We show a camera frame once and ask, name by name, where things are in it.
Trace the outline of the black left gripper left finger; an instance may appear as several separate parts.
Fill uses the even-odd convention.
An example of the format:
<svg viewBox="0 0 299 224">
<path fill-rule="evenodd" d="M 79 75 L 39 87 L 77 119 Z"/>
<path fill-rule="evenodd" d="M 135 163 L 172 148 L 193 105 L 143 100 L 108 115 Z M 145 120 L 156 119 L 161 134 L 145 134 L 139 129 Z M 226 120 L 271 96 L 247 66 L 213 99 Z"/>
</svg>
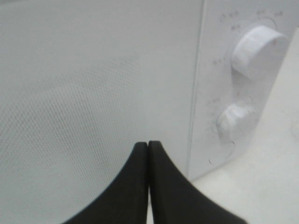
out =
<svg viewBox="0 0 299 224">
<path fill-rule="evenodd" d="M 135 143 L 125 165 L 92 203 L 66 224 L 145 224 L 148 209 L 147 143 Z"/>
</svg>

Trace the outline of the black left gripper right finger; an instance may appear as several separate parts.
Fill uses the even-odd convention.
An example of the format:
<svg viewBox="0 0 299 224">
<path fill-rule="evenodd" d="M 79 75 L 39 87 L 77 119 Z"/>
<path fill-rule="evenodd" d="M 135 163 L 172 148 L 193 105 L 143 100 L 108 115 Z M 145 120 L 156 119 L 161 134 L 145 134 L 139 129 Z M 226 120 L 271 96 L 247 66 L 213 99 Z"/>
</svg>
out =
<svg viewBox="0 0 299 224">
<path fill-rule="evenodd" d="M 177 169 L 163 145 L 150 141 L 149 186 L 156 224 L 243 224 L 245 220 L 198 191 Z"/>
</svg>

